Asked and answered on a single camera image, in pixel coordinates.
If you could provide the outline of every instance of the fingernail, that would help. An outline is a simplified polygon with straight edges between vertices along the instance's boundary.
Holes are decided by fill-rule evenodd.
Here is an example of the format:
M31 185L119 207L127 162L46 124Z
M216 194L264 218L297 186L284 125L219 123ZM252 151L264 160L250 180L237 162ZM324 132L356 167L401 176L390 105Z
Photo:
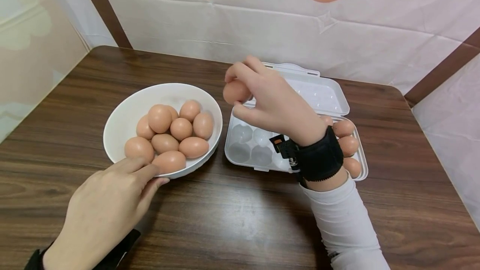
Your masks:
M162 185L168 184L169 181L170 179L168 178L161 178L158 186L160 187Z

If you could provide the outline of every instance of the egg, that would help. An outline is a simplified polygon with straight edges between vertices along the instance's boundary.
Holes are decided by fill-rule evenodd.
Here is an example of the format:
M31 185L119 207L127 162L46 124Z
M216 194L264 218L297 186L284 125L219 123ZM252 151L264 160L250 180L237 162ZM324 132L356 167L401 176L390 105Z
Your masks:
M199 113L193 121L193 131L197 137L208 139L213 133L213 119L207 112Z
M148 125L158 134L163 134L172 123L172 114L166 105L154 105L148 111Z
M184 169L187 160L179 151L167 151L155 157L152 164L158 166L160 174L167 174Z
M333 131L339 138L347 137L347 135L353 134L355 126L350 120L342 120L333 124Z
M177 118L170 125L170 133L178 141L191 137L193 132L192 123L185 118Z
M155 131L148 125L148 115L143 116L140 118L137 124L137 135L139 137L146 138L147 140L151 140L152 137L155 135Z
M152 146L158 154L162 154L167 151L178 151L179 141L169 134L154 135Z
M333 126L333 119L330 116L323 115L320 116L320 119L322 119L328 126Z
M338 143L340 144L340 148L342 149L343 155L346 157L353 156L354 153L357 152L359 149L359 141L352 137L351 135L348 135L347 137L341 137L338 139Z
M347 169L352 178L357 178L361 174L360 162L352 157L345 157L345 159L343 159L343 167Z
M183 153L187 159L196 159L206 154L209 144L199 137L188 137L180 142L179 151Z
M170 110L170 113L172 114L172 121L177 119L179 117L179 113L177 113L177 110L171 107L170 105L167 105L167 108Z
M130 138L125 143L124 150L126 157L135 158L141 156L144 157L148 163L152 162L155 156L152 144L146 138L142 137Z
M251 97L252 93L247 88L247 85L240 80L233 80L223 88L223 99L230 105L237 101L245 103Z
M200 113L200 104L195 100L187 100L180 109L180 118L185 118L193 122L195 117Z

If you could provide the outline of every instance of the brown wall trim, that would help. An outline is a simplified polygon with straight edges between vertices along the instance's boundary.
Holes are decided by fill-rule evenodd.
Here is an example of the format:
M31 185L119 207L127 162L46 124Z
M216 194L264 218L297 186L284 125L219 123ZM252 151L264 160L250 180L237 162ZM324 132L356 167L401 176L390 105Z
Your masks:
M108 30L113 36L115 42L119 47L133 49L130 41L120 24L115 11L113 10L110 1L108 0L91 0L95 8L97 9L100 17L104 21Z
M437 87L457 73L464 65L480 53L480 28L457 47L446 59L439 63L419 81L406 95L410 107L432 93Z

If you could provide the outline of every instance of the egg carton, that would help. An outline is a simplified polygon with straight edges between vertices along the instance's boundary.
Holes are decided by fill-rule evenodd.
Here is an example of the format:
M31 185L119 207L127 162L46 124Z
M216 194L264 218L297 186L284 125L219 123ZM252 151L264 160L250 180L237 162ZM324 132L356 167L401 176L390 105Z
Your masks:
M350 106L336 81L320 77L318 71L303 69L293 64L264 64L279 71L293 89L312 106L317 115L331 116L334 122L346 119L343 116L350 112ZM244 105L254 107L255 99ZM274 170L291 173L290 163L275 152L269 140L275 135L273 132L247 124L234 117L232 113L225 141L225 156L235 165L252 167L257 171ZM360 175L354 180L362 181L368 175L368 165L356 127L353 137L359 141L360 146L352 157L358 160L362 167Z

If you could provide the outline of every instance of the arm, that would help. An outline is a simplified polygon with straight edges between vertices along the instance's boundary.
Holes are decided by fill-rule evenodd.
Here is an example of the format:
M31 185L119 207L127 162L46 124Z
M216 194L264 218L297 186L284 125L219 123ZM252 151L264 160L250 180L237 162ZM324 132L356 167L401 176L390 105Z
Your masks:
M43 255L35 251L25 270L115 269L140 236L133 227L168 182L154 178L159 173L138 157L93 174L70 199L58 238Z
M225 82L238 79L256 99L249 109L236 102L233 113L239 119L268 131L288 135L299 146L309 146L325 136L327 125L312 107L273 69L257 58L247 57L227 70ZM389 269L380 250L367 210L347 171L342 167L333 177L306 182L323 243L335 270Z
M321 123L314 122L311 125L322 126ZM320 133L313 137L311 133L300 134L294 141L306 146L321 140L324 135L325 133ZM305 184L307 188L301 188L310 199L333 269L389 269L367 209L347 170L342 167L329 179L306 181Z

